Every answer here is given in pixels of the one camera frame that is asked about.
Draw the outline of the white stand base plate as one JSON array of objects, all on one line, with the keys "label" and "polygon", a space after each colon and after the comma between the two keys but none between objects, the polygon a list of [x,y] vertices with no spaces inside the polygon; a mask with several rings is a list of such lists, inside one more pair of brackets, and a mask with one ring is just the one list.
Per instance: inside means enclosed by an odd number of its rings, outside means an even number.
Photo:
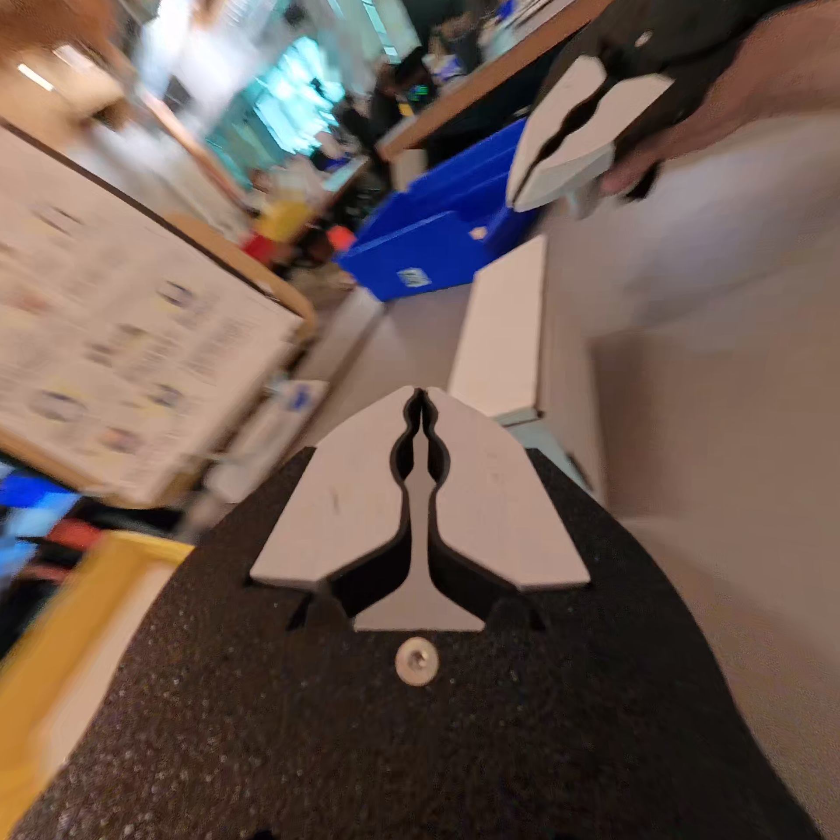
[{"label": "white stand base plate", "polygon": [[[305,414],[284,410],[286,390],[294,382],[311,386],[312,404]],[[223,503],[236,505],[246,499],[298,439],[328,390],[325,381],[281,381],[207,471],[204,488]]]}]

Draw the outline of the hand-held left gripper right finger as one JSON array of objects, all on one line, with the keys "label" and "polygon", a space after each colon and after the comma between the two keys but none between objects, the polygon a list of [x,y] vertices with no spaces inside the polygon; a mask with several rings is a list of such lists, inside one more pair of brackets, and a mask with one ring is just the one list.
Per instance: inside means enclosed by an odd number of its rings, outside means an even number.
[{"label": "hand-held left gripper right finger", "polygon": [[503,426],[430,387],[424,432],[434,480],[428,569],[443,595],[490,615],[501,600],[591,582],[527,450]]}]

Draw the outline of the blue plastic bin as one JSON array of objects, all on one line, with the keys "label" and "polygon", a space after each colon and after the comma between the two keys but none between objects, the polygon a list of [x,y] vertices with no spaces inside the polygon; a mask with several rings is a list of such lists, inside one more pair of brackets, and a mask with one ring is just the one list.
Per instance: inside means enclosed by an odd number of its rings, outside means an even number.
[{"label": "blue plastic bin", "polygon": [[[539,210],[506,205],[520,119],[391,194],[365,221],[339,266],[381,302],[469,284],[517,247]],[[483,241],[469,236],[486,226]]]}]

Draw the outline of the person's right hand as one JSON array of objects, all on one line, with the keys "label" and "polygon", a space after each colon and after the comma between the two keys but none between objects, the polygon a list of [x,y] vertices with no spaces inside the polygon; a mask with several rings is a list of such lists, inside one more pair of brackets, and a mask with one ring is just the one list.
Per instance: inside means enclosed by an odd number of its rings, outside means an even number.
[{"label": "person's right hand", "polygon": [[656,164],[703,151],[749,123],[838,103],[839,2],[780,10],[755,25],[696,111],[613,164],[601,194],[627,193]]}]

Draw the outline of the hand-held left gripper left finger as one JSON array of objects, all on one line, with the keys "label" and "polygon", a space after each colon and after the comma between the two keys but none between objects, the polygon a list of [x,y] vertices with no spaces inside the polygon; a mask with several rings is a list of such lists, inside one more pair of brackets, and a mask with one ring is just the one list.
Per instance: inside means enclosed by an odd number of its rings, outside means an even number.
[{"label": "hand-held left gripper left finger", "polygon": [[403,386],[315,447],[249,576],[330,595],[361,613],[406,580],[412,558],[405,479],[414,466],[421,391]]}]

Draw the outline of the long table with brown edge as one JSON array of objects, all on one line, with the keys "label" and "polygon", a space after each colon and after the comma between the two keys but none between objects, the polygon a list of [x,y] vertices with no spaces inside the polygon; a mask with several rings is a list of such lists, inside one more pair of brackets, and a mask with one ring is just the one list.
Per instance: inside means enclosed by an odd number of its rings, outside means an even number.
[{"label": "long table with brown edge", "polygon": [[498,89],[541,56],[586,26],[608,7],[608,1],[543,2],[522,24],[499,29],[487,44],[486,61],[444,88],[425,110],[404,118],[377,144],[380,156],[392,162],[424,141],[481,99]]}]

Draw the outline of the small yellow plastic bin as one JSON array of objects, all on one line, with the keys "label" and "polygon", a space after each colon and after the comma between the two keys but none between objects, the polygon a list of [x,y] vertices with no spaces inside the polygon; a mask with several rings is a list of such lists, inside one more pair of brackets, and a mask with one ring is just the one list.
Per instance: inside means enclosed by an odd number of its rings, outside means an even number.
[{"label": "small yellow plastic bin", "polygon": [[288,244],[309,224],[311,218],[312,208],[309,203],[281,198],[262,207],[254,222],[254,229],[258,235],[273,243]]}]

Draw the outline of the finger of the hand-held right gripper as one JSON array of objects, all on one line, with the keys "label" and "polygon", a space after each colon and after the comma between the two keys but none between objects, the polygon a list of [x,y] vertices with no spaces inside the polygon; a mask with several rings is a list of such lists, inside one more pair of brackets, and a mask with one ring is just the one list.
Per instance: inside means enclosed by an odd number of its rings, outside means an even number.
[{"label": "finger of the hand-held right gripper", "polygon": [[514,154],[514,210],[522,214],[565,199],[573,216],[587,215],[619,136],[673,84],[659,73],[615,79],[605,72],[564,72],[524,124]]},{"label": "finger of the hand-held right gripper", "polygon": [[606,142],[572,140],[606,93],[600,59],[578,56],[549,84],[524,124],[507,179],[507,202],[552,202],[603,158]]}]

